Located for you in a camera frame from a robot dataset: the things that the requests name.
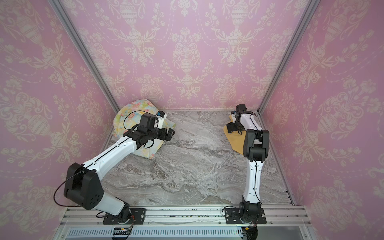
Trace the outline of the yellow cloth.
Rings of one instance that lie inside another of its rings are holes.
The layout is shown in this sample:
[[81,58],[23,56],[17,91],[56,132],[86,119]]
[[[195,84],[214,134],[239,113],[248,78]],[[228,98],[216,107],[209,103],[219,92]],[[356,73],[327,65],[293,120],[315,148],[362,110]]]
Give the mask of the yellow cloth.
[[233,132],[233,133],[229,134],[227,132],[226,124],[223,127],[223,131],[224,131],[224,134],[225,134],[226,138],[228,139],[232,149],[234,151],[236,151],[237,153],[243,155],[243,147],[244,147],[244,142],[245,142],[246,130],[245,130],[245,126],[243,124],[237,123],[237,125],[240,127],[240,131],[238,131],[238,132]]

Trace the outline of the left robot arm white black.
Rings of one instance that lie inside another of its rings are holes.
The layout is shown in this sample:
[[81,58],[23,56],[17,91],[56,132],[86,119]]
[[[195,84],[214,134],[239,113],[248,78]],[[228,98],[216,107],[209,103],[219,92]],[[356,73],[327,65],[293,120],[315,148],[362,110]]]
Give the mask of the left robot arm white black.
[[86,210],[99,210],[117,216],[129,210],[129,204],[107,194],[101,184],[105,175],[121,160],[136,150],[156,140],[170,141],[173,129],[165,129],[167,114],[158,111],[155,115],[145,112],[140,122],[126,130],[111,147],[83,164],[69,166],[64,182],[64,197]]

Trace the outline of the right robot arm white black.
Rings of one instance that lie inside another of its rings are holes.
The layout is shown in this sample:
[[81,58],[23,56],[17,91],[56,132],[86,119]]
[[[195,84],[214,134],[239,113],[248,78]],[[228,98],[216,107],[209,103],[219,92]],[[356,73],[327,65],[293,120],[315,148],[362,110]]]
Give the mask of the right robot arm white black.
[[223,128],[234,151],[247,160],[245,190],[240,202],[240,219],[253,225],[266,224],[260,197],[261,173],[269,155],[270,133],[257,124],[257,115],[239,104]]

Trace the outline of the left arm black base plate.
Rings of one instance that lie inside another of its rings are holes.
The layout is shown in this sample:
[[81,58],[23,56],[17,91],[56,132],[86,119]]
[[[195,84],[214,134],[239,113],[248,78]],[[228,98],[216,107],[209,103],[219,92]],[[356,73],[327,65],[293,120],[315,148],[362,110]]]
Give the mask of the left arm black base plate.
[[104,225],[143,225],[146,217],[145,208],[133,208],[127,213],[118,216],[106,214],[103,220]]

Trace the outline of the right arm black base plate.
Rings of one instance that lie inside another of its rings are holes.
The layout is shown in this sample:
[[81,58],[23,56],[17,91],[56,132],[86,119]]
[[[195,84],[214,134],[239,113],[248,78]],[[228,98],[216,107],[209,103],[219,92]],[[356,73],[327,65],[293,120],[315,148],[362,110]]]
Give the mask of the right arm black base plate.
[[266,214],[263,208],[261,208],[260,213],[256,217],[245,216],[241,218],[240,209],[232,208],[231,206],[223,208],[221,214],[225,218],[226,224],[228,225],[265,225],[267,223]]

